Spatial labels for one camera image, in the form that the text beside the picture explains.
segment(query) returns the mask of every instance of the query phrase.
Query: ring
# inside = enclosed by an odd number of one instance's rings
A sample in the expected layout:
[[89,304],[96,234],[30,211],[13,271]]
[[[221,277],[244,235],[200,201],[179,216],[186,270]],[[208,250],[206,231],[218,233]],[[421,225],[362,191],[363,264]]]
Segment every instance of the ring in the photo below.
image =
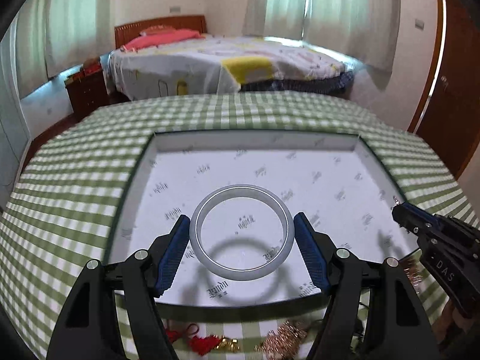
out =
[[[234,198],[251,198],[269,206],[280,219],[283,228],[283,245],[278,254],[266,264],[253,269],[233,269],[214,261],[203,249],[201,232],[203,221],[210,211],[221,202]],[[272,192],[254,185],[231,185],[208,195],[198,205],[190,222],[190,242],[198,260],[212,273],[221,278],[248,281],[263,278],[277,269],[289,256],[295,240],[293,218],[287,206]]]

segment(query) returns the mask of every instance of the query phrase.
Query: wooden floor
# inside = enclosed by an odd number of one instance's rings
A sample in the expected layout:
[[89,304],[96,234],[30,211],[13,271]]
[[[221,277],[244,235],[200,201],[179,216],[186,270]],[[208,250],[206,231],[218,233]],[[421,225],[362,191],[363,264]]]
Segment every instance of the wooden floor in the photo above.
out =
[[[123,95],[122,93],[112,93],[110,95],[110,104],[119,104],[128,102],[129,99]],[[75,126],[77,124],[77,119],[75,118],[74,114],[68,115],[65,119],[62,119],[58,123],[55,123],[52,127],[50,127],[47,131],[41,133],[38,137],[36,137],[32,144],[30,145],[27,155],[25,157],[25,162],[23,163],[22,172],[25,170],[26,166],[33,158],[35,153],[49,140],[55,138],[57,135],[60,135],[64,131],[68,130],[69,128]]]

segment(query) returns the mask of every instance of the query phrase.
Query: green checkered tablecloth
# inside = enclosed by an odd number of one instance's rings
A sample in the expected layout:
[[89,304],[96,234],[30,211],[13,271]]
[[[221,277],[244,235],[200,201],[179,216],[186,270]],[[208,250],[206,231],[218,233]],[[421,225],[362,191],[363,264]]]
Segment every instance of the green checkered tablecloth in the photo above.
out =
[[[78,274],[102,259],[110,228],[143,147],[156,131],[271,128],[359,134],[396,180],[407,199],[432,213],[479,220],[452,175],[420,138],[386,126],[354,103],[296,92],[167,97],[97,110],[37,153],[16,185],[0,221],[0,303],[32,351],[44,359],[62,305]],[[420,297],[434,321],[446,295],[422,268]],[[128,357],[136,359],[122,300],[118,319]],[[260,307],[222,316],[162,306],[162,315],[200,323],[200,334],[239,338],[242,352],[212,353],[209,360],[261,359],[254,352],[270,329],[286,318],[321,318],[325,305],[283,307],[265,315]],[[313,336],[298,355],[305,358]],[[196,358],[184,342],[181,359]]]

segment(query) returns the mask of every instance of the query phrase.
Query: brown door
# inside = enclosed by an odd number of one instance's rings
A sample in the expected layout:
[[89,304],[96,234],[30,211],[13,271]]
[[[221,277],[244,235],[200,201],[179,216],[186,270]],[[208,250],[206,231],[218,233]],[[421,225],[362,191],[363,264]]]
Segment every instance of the brown door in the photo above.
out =
[[480,31],[459,0],[446,0],[445,51],[417,134],[456,178],[480,140]]

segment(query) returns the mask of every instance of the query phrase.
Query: silver screw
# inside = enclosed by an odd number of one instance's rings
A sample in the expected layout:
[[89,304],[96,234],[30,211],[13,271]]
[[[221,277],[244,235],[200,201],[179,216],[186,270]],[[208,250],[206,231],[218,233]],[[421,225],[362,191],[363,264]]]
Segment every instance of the silver screw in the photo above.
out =
[[98,261],[96,259],[91,259],[89,262],[87,262],[88,269],[95,269],[97,267],[98,267]]
[[398,267],[398,260],[394,259],[393,257],[387,258],[387,264],[391,266],[392,268]]
[[148,256],[148,252],[146,250],[139,250],[138,252],[135,253],[135,258],[137,260],[144,260]]
[[350,252],[347,249],[338,249],[337,256],[341,259],[347,259],[348,257],[350,257]]

